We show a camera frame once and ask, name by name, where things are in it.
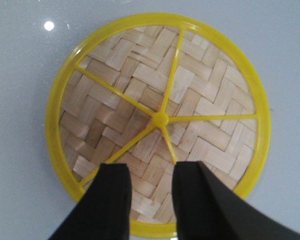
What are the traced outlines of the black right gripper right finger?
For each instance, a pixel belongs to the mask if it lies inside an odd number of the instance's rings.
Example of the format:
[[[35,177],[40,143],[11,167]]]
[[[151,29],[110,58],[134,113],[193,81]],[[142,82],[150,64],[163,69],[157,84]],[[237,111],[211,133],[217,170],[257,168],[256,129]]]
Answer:
[[[180,240],[300,240],[225,186],[201,161],[173,170],[172,201]]]

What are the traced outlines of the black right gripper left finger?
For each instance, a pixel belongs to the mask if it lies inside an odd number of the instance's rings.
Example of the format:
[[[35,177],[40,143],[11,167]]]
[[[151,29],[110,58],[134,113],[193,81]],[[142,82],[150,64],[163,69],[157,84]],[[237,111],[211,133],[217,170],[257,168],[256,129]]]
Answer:
[[[92,184],[51,240],[128,240],[132,183],[125,163],[101,164]]]

